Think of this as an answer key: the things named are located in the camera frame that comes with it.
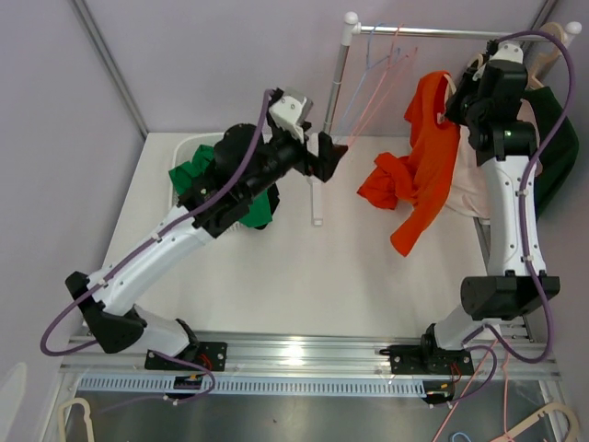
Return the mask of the black t shirt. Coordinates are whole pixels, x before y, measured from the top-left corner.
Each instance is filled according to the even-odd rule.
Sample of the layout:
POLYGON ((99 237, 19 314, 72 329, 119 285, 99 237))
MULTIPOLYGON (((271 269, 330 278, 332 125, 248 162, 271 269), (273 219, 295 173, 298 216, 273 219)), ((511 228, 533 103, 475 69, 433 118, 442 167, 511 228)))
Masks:
POLYGON ((264 194, 259 195, 250 207, 249 213, 253 216, 253 227, 263 230, 271 223, 279 203, 280 192, 277 185, 273 184, 264 194))

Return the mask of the pink wire hanger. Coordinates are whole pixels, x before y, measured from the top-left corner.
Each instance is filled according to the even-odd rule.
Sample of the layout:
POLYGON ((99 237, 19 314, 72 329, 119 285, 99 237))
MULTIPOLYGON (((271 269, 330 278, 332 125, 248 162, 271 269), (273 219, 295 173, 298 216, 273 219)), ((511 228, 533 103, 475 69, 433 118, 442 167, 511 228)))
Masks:
POLYGON ((361 93, 360 101, 358 102, 359 106, 356 107, 352 113, 355 113, 356 110, 363 110, 366 104, 368 104, 368 107, 363 112, 363 118, 361 121, 356 123, 355 127, 352 129, 352 134, 346 135, 345 144, 348 147, 352 147, 357 142, 357 140, 363 134, 364 129, 374 119, 376 112, 385 104, 387 98, 397 87, 400 79, 406 74, 415 56, 417 55, 416 48, 413 48, 409 51, 404 51, 398 44, 400 27, 397 27, 397 29, 391 33, 389 40, 390 42, 393 37, 393 33, 396 33, 395 43, 396 46, 400 48, 400 57, 398 61, 392 66, 392 68, 387 72, 387 77, 383 79, 383 82, 380 85, 379 81, 382 79, 381 70, 378 70, 376 73, 372 74, 365 84, 366 90, 361 93), (377 94, 372 97, 373 88, 377 85, 379 85, 380 88, 378 89, 377 94))

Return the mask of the blue wire hanger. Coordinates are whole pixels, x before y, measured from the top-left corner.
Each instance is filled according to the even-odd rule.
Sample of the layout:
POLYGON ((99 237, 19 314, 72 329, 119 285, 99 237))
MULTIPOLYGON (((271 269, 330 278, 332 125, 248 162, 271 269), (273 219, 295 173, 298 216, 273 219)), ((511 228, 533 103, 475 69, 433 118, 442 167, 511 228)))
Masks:
MULTIPOLYGON (((363 118, 363 112, 368 107, 368 104, 364 106, 363 110, 356 110, 355 113, 352 112, 356 107, 359 106, 358 102, 360 101, 361 93, 366 90, 365 84, 372 74, 376 73, 378 70, 382 71, 382 79, 379 81, 380 85, 383 82, 383 79, 387 77, 387 72, 392 68, 392 66, 398 61, 400 57, 400 48, 397 47, 395 43, 396 33, 393 33, 387 53, 384 56, 373 60, 373 40, 376 36, 376 29, 381 27, 389 27, 389 24, 386 22, 379 22, 374 25, 373 29, 368 33, 364 52, 364 70, 356 84, 351 98, 345 107, 344 113, 340 118, 339 124, 337 126, 337 135, 351 135, 355 124, 359 123, 363 118)), ((377 94, 378 89, 380 88, 379 85, 373 88, 372 97, 377 94)))

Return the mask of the orange t shirt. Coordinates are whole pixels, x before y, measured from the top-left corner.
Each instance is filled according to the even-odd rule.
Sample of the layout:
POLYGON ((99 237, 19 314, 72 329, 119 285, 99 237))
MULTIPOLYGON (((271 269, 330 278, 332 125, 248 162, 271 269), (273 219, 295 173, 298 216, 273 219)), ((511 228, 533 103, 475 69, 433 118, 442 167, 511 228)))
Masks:
POLYGON ((458 125, 444 117, 449 78, 448 72, 435 71, 420 79, 404 113, 410 152, 403 157, 379 154, 357 190, 379 209, 394 210, 400 202, 412 206, 390 235, 392 247, 404 257, 441 212, 450 191, 460 135, 458 125))

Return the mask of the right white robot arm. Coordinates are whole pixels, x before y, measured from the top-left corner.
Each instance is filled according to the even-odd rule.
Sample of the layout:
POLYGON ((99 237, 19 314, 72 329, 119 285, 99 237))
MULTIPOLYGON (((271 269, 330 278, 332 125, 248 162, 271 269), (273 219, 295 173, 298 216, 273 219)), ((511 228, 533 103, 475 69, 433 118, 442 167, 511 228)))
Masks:
POLYGON ((534 177, 537 140, 533 125, 518 120, 527 83, 524 65, 489 60, 470 67, 448 105, 447 117, 469 129, 468 142, 486 181, 491 206, 491 250, 484 276, 471 276, 460 287, 460 303, 422 336, 419 361, 440 372, 452 353, 488 330, 538 308, 560 291, 549 276, 539 248, 535 218, 534 177))

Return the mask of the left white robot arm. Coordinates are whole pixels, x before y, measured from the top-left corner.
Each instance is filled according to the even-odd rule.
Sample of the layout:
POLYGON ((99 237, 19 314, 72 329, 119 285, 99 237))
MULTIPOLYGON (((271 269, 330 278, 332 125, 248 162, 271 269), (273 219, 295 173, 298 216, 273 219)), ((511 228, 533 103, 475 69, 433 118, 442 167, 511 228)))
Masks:
POLYGON ((266 90, 257 123, 239 123, 224 132, 204 172, 134 250, 90 275, 67 277, 74 304, 104 353, 161 353, 178 369, 196 363, 200 343, 190 326, 165 320, 136 302, 178 262, 246 216, 254 200, 289 171, 322 182, 332 178, 348 148, 321 132, 317 152, 308 149, 311 106, 304 95, 266 90))

